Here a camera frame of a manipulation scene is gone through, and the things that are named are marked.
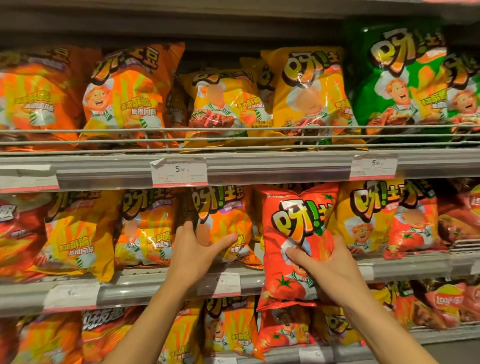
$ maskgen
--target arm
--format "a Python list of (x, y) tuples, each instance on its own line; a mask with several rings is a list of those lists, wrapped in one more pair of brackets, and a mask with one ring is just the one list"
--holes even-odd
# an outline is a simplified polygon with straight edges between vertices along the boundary
[(216, 255), (236, 240), (237, 235), (230, 234), (203, 246), (191, 221), (180, 226), (165, 282), (103, 364), (155, 364), (188, 290), (207, 273)]
[(347, 319), (362, 334), (378, 362), (438, 364), (373, 298), (342, 238), (334, 236), (334, 242), (332, 256), (325, 262), (316, 261), (298, 249), (289, 248), (286, 253), (344, 309)]

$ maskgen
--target price tag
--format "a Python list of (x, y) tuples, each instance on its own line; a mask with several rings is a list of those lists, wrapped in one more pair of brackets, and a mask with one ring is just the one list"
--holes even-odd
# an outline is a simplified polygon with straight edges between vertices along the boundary
[(228, 356), (206, 357), (204, 358), (204, 361), (205, 364), (237, 364), (237, 358), (232, 358)]
[(367, 282), (373, 281), (374, 274), (373, 274), (373, 265), (372, 264), (359, 264), (360, 273), (363, 275), (363, 278)]
[(0, 181), (2, 194), (60, 188), (57, 175), (49, 164), (0, 166)]
[(43, 311), (93, 310), (99, 290), (100, 282), (59, 284), (48, 291), (43, 301)]
[(395, 154), (356, 155), (350, 167), (350, 181), (394, 178), (397, 162)]
[(208, 186), (207, 163), (203, 158), (175, 162), (166, 158), (150, 162), (154, 187)]
[(472, 265), (472, 269), (470, 270), (470, 274), (480, 274), (480, 260), (476, 260), (475, 263)]
[(320, 348), (300, 348), (299, 356), (301, 364), (326, 363), (324, 353)]
[(240, 296), (239, 273), (208, 273), (197, 286), (198, 296), (232, 297)]

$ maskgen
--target green chip bag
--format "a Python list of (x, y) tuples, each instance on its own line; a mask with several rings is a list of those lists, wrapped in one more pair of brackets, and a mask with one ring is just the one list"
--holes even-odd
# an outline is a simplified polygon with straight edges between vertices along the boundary
[(455, 134), (478, 133), (480, 125), (480, 63), (478, 55), (469, 52), (450, 52), (444, 61), (448, 77), (448, 118), (455, 125)]
[[(450, 132), (444, 128), (408, 128), (450, 124), (447, 74), (443, 66), (446, 48), (437, 20), (387, 22), (352, 18), (345, 22), (345, 30), (359, 79), (353, 94), (353, 112), (359, 125), (379, 126), (364, 130), (365, 134)], [(381, 128), (387, 125), (406, 128)], [(419, 142), (420, 139), (395, 140)], [(382, 142), (386, 138), (373, 141)]]

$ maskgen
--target human hand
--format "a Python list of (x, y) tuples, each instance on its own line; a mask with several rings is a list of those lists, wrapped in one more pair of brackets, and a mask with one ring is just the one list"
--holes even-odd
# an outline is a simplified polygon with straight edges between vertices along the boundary
[(324, 262), (313, 259), (300, 249), (288, 248), (286, 254), (295, 264), (307, 270), (336, 304), (354, 309), (354, 305), (371, 300), (372, 295), (343, 239), (337, 235), (333, 239), (332, 255)]
[(177, 229), (167, 280), (186, 292), (203, 278), (215, 257), (237, 239), (237, 234), (229, 234), (210, 246), (201, 245), (193, 231), (192, 222), (185, 222)]

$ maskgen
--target hand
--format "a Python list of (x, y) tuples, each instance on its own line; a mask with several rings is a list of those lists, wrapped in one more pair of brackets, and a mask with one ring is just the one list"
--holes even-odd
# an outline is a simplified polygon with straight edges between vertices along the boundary
[(332, 255), (324, 262), (313, 259), (300, 249), (288, 248), (286, 253), (295, 264), (310, 273), (336, 304), (354, 309), (358, 303), (371, 301), (373, 297), (343, 239), (337, 235), (333, 238)]
[(192, 222), (185, 222), (177, 229), (167, 280), (188, 291), (207, 273), (214, 258), (237, 239), (237, 234), (229, 234), (210, 246), (204, 246), (197, 241)]

